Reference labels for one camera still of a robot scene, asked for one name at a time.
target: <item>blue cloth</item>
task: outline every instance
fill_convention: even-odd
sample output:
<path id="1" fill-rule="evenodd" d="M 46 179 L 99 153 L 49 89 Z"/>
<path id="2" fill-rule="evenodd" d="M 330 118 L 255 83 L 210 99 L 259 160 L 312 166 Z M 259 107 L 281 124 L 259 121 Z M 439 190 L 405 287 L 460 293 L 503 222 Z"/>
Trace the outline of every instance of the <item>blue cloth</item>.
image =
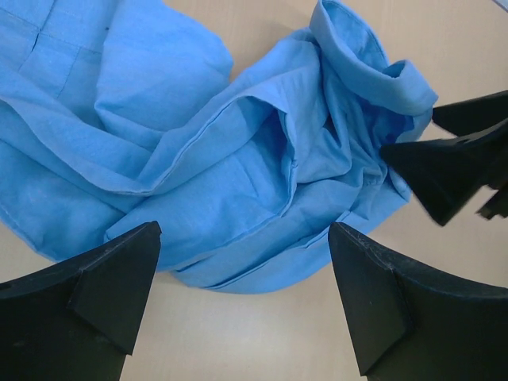
<path id="1" fill-rule="evenodd" d="M 406 203 L 378 150 L 437 100 L 331 0 L 232 83 L 219 38 L 160 0 L 0 0 L 0 36 L 0 218 L 52 260 L 157 220 L 158 269 L 215 291 L 290 286 L 333 221 Z"/>

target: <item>crumpled blue garment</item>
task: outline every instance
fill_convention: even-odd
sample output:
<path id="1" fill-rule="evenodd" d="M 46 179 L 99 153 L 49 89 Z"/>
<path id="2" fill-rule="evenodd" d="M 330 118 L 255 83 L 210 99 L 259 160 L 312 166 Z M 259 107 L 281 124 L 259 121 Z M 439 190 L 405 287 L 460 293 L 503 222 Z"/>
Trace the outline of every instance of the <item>crumpled blue garment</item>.
<path id="1" fill-rule="evenodd" d="M 350 9 L 320 0 L 232 66 L 160 0 L 0 0 L 0 218 L 52 260 L 157 220 L 159 270 L 262 293 L 329 262 L 333 221 L 366 233 L 408 201 L 378 150 L 437 96 Z"/>

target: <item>blue fabric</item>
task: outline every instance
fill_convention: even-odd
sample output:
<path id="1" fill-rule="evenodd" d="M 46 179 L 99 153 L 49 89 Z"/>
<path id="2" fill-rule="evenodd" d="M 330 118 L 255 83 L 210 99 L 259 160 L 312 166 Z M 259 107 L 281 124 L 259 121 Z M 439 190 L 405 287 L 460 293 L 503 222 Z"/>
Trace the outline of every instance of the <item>blue fabric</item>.
<path id="1" fill-rule="evenodd" d="M 437 96 L 339 2 L 229 82 L 223 43 L 160 0 L 0 0 L 0 218 L 65 260 L 146 221 L 158 269 L 216 291 L 290 286 L 408 201 L 379 147 Z"/>

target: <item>black object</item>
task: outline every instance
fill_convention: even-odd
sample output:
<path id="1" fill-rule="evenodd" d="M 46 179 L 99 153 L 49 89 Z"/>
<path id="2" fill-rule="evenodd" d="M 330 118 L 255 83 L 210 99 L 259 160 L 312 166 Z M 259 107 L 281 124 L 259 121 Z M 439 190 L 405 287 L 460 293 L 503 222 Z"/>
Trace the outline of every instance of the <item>black object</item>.
<path id="1" fill-rule="evenodd" d="M 508 91 L 437 107 L 433 120 L 458 137 L 386 145 L 381 157 L 439 225 L 486 185 L 499 192 L 479 214 L 508 217 Z"/>
<path id="2" fill-rule="evenodd" d="M 371 381 L 508 379 L 508 290 L 447 274 L 345 224 L 333 270 L 361 375 Z"/>
<path id="3" fill-rule="evenodd" d="M 160 251 L 156 222 L 0 284 L 0 380 L 114 381 L 133 353 Z"/>

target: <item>beige table surface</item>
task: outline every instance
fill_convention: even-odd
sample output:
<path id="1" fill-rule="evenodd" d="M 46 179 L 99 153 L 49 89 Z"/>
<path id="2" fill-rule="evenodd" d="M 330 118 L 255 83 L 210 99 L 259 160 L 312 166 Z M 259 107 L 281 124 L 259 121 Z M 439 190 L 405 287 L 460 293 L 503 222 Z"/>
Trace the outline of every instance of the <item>beige table surface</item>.
<path id="1" fill-rule="evenodd" d="M 348 0 L 391 60 L 412 60 L 454 102 L 508 88 L 508 13 L 491 0 Z M 315 0 L 169 0 L 221 36 L 234 73 L 307 26 Z M 424 138 L 444 136 L 430 126 Z M 441 270 L 508 287 L 508 221 L 475 211 L 480 192 L 446 228 L 413 200 L 371 236 Z M 0 225 L 0 281 L 49 262 Z M 216 294 L 159 274 L 134 357 L 121 381 L 355 381 L 358 376 L 332 269 L 265 295 Z"/>

